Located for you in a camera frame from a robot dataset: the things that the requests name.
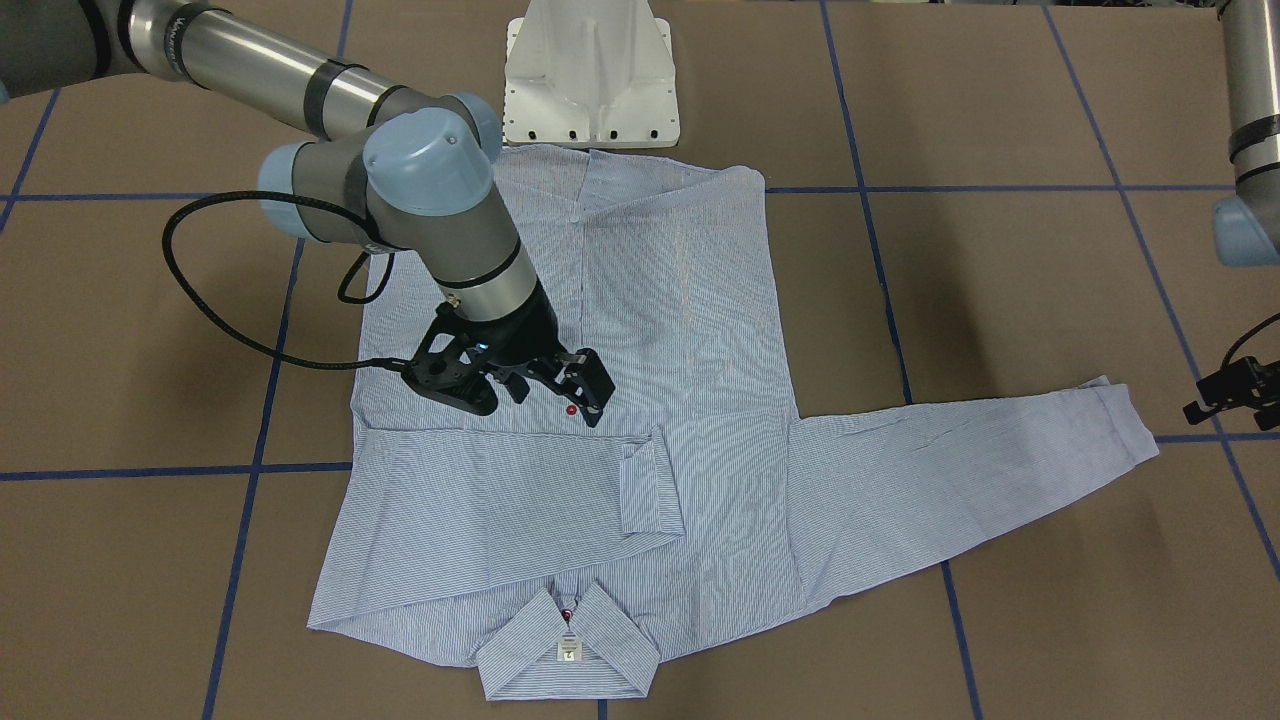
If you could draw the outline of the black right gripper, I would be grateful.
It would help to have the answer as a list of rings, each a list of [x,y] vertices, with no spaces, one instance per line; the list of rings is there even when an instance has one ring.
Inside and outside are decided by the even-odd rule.
[[[568,354],[559,324],[541,283],[512,313],[492,322],[474,323],[472,345],[485,345],[484,366],[520,405],[530,380],[568,401],[589,428],[596,428],[614,393],[614,382],[594,348]]]

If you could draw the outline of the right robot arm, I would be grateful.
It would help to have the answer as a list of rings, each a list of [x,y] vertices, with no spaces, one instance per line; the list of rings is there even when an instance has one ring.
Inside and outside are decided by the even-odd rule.
[[[188,202],[163,228],[168,270],[239,343],[326,370],[251,340],[218,315],[179,268],[174,238],[198,210],[256,201],[297,240],[348,243],[361,264],[416,255],[442,293],[410,357],[343,370],[396,373],[416,395],[472,415],[521,404],[538,383],[594,427],[614,383],[591,348],[568,351],[497,187],[500,118],[477,95],[429,96],[205,1],[5,1],[3,100],[142,73],[253,108],[310,135],[271,151],[255,190]]]

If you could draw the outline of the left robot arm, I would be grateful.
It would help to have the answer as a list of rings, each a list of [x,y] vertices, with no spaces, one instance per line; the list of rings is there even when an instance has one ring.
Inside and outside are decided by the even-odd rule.
[[[1213,206],[1213,240],[1228,266],[1279,263],[1279,3],[1219,1],[1235,190]]]

